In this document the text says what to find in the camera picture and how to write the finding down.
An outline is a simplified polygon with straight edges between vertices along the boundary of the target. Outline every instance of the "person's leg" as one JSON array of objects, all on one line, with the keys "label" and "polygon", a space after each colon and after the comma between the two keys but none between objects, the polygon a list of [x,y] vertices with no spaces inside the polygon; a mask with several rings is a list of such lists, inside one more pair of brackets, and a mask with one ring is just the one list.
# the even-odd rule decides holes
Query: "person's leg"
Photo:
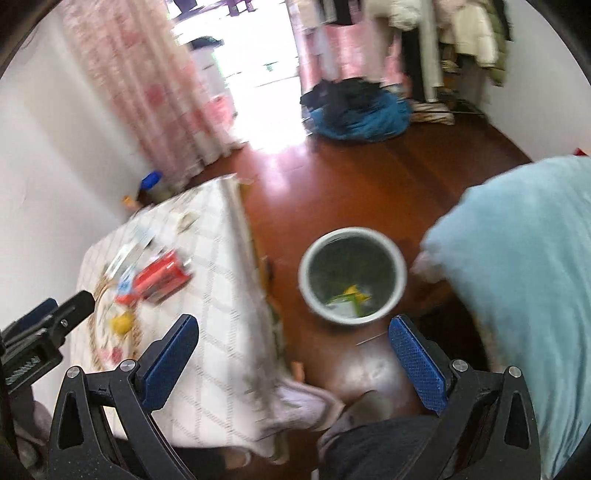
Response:
[{"label": "person's leg", "polygon": [[173,0],[173,2],[182,14],[189,12],[191,9],[197,6],[197,2],[195,0]]},{"label": "person's leg", "polygon": [[363,425],[388,420],[393,413],[394,403],[388,397],[375,390],[365,393],[320,437],[317,444],[320,459],[341,434]]},{"label": "person's leg", "polygon": [[429,415],[402,417],[342,433],[324,454],[320,480],[392,480],[422,448],[438,422]]},{"label": "person's leg", "polygon": [[236,0],[226,0],[228,3],[228,10],[230,10],[230,17],[237,17],[240,15],[240,10],[236,6]]}]

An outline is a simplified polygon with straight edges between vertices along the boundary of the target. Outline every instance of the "yellow lemon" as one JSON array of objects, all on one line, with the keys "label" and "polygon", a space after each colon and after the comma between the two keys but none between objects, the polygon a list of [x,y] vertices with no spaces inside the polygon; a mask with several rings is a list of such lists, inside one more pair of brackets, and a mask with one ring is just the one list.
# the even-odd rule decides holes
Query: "yellow lemon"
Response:
[{"label": "yellow lemon", "polygon": [[125,312],[122,315],[111,318],[111,330],[117,335],[126,335],[133,327],[135,315],[131,312]]}]

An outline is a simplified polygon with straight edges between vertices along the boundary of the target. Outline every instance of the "light blue blanket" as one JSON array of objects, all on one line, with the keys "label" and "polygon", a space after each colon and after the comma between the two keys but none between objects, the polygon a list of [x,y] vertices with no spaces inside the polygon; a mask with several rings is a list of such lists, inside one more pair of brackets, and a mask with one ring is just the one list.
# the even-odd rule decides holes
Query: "light blue blanket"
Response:
[{"label": "light blue blanket", "polygon": [[591,158],[550,158],[468,189],[422,243],[517,365],[552,478],[591,423]]}]

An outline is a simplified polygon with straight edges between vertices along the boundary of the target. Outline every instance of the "pink curtain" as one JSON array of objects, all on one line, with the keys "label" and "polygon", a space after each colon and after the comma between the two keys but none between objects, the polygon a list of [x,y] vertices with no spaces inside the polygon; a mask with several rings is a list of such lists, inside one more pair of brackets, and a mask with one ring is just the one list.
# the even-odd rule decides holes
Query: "pink curtain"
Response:
[{"label": "pink curtain", "polygon": [[176,43],[163,0],[64,0],[61,11],[90,77],[168,179],[230,153],[232,117]]}]

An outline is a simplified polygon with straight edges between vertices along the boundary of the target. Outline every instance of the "white jacket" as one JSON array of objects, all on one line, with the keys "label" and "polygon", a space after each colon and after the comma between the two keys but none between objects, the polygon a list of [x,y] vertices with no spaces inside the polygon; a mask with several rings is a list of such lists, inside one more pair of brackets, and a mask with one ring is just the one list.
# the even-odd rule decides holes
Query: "white jacket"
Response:
[{"label": "white jacket", "polygon": [[476,58],[480,67],[493,67],[499,57],[495,34],[484,7],[468,3],[452,15],[452,23],[441,34],[443,43],[456,52]]},{"label": "white jacket", "polygon": [[421,0],[366,0],[363,13],[389,18],[391,27],[409,31],[417,28],[421,20]]}]

